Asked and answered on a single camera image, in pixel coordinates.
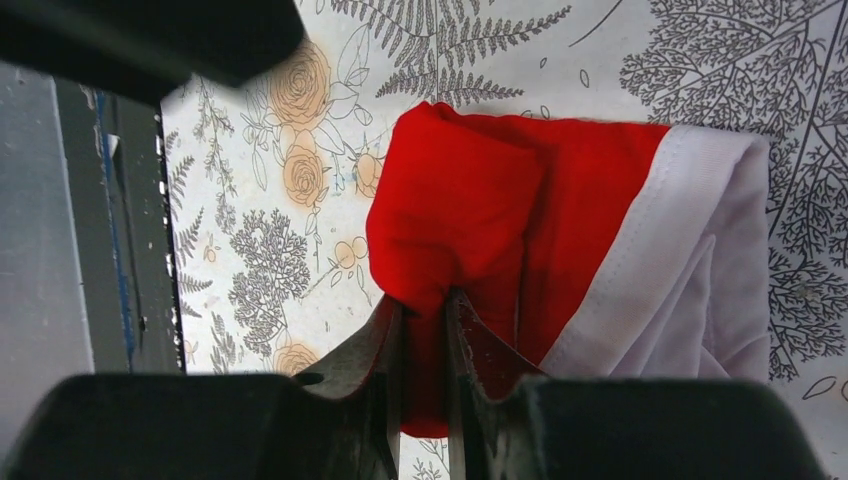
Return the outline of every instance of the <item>fabric fold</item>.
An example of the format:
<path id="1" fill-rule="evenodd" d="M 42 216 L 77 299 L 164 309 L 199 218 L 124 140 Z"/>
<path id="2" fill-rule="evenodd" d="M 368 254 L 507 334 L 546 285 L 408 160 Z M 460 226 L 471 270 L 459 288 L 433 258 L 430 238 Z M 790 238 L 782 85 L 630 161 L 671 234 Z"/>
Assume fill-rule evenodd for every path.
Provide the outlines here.
<path id="1" fill-rule="evenodd" d="M 404 431 L 447 434 L 452 286 L 554 375 L 764 379 L 766 159 L 708 129 L 404 114 L 366 224 L 408 309 Z"/>

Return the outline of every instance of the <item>red cloth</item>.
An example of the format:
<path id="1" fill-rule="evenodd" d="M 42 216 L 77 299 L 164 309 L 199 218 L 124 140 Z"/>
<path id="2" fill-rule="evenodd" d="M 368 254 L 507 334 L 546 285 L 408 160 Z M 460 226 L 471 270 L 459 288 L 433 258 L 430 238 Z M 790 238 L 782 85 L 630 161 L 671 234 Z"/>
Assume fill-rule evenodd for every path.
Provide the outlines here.
<path id="1" fill-rule="evenodd" d="M 538 364 L 580 305 L 667 131 L 461 116 L 427 103 L 398 120 L 366 231 L 375 281 L 413 312 L 404 432 L 447 435 L 448 289 L 462 287 L 482 320 Z"/>

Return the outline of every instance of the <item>white fabric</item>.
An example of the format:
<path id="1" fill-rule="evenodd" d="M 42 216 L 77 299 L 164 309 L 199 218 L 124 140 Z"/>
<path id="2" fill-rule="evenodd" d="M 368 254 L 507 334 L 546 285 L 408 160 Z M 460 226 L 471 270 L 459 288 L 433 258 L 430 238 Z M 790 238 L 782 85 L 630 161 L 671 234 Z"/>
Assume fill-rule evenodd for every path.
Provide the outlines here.
<path id="1" fill-rule="evenodd" d="M 767 381 L 767 193 L 764 139 L 672 128 L 541 367 Z"/>

